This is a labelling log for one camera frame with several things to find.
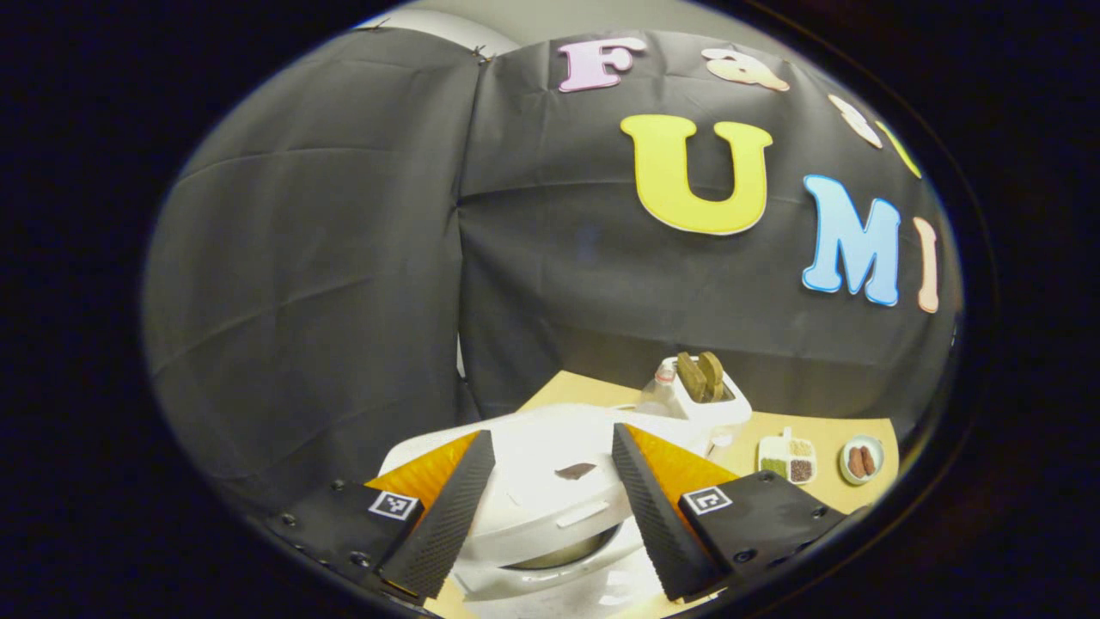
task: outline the white plastic bottle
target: white plastic bottle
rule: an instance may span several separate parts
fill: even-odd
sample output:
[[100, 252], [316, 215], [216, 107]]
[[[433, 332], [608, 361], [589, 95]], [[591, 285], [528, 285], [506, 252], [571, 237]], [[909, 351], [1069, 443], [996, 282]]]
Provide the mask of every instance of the white plastic bottle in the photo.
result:
[[639, 413], [649, 416], [660, 416], [662, 418], [674, 417], [672, 413], [672, 399], [674, 391], [672, 383], [676, 377], [676, 368], [671, 363], [661, 364], [653, 374], [653, 380], [641, 390], [641, 398], [635, 409]]

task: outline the yellow letter u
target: yellow letter u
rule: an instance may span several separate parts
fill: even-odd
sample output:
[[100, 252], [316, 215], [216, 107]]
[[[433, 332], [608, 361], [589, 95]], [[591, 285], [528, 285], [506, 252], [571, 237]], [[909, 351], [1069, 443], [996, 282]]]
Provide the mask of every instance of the yellow letter u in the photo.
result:
[[706, 234], [726, 235], [748, 230], [763, 215], [768, 197], [763, 148], [771, 134], [759, 126], [719, 122], [714, 132], [729, 142], [734, 158], [734, 194], [721, 201], [703, 199], [688, 184], [688, 137], [695, 123], [663, 114], [628, 115], [620, 123], [634, 137], [638, 197], [663, 223]]

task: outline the letter m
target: letter m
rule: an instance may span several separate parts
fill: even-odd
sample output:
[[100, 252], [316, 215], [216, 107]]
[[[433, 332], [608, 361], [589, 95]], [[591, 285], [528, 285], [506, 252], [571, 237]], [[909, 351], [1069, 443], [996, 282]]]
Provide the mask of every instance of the letter m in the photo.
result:
[[880, 305], [898, 303], [898, 226], [901, 215], [894, 206], [876, 198], [867, 224], [861, 225], [856, 206], [839, 181], [811, 174], [806, 189], [817, 200], [817, 248], [812, 266], [802, 272], [802, 283], [811, 289], [840, 289], [839, 257], [844, 256], [848, 291], [856, 294], [867, 281], [867, 298]]

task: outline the small white bowl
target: small white bowl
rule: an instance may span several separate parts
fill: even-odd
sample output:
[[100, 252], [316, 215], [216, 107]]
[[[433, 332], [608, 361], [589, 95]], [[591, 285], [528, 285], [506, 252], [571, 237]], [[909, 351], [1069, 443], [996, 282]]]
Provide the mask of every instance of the small white bowl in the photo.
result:
[[[875, 462], [875, 473], [865, 475], [864, 477], [856, 477], [850, 471], [848, 471], [848, 453], [851, 452], [853, 447], [857, 450], [860, 447], [867, 447], [867, 450], [871, 453], [871, 461]], [[882, 443], [872, 436], [859, 434], [851, 441], [845, 443], [844, 449], [840, 450], [840, 474], [844, 475], [844, 478], [848, 482], [848, 484], [861, 486], [871, 479], [875, 479], [879, 472], [882, 471], [883, 460], [886, 460], [886, 451], [882, 450]]]

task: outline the sausage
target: sausage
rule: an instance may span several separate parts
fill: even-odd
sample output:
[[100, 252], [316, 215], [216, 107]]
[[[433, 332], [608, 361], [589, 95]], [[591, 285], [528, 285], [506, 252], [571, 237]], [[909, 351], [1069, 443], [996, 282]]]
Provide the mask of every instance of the sausage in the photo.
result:
[[867, 472], [867, 475], [873, 475], [875, 474], [875, 458], [871, 457], [871, 451], [868, 450], [867, 446], [865, 445], [865, 446], [862, 446], [862, 447], [859, 449], [859, 453], [864, 457], [864, 471]]
[[867, 472], [864, 469], [864, 456], [856, 447], [853, 447], [851, 451], [848, 452], [848, 471], [850, 471], [856, 477], [860, 478], [867, 475]]

